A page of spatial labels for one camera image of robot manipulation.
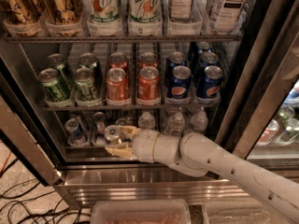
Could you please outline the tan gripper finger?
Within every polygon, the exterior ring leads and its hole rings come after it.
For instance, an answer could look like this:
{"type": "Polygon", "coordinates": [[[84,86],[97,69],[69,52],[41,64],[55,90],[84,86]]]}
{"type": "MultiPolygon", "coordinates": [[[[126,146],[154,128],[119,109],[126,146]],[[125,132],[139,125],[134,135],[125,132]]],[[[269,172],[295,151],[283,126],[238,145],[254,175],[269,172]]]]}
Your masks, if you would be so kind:
{"type": "Polygon", "coordinates": [[[136,126],[120,126],[121,132],[125,138],[133,140],[135,136],[140,132],[140,129],[136,126]]]}
{"type": "Polygon", "coordinates": [[[130,143],[124,142],[117,145],[106,146],[106,152],[111,154],[112,156],[117,156],[125,159],[132,159],[135,157],[133,152],[133,148],[130,143]]]}

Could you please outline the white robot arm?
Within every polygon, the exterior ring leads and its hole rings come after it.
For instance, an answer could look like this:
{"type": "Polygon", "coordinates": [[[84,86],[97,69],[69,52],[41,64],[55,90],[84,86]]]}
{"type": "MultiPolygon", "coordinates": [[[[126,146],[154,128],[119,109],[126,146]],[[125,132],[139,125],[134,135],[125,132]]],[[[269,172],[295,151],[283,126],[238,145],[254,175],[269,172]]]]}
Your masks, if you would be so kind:
{"type": "Polygon", "coordinates": [[[193,177],[212,172],[230,180],[291,224],[299,224],[298,183],[238,158],[200,133],[179,137],[133,126],[121,129],[130,140],[106,145],[111,155],[159,162],[193,177]]]}

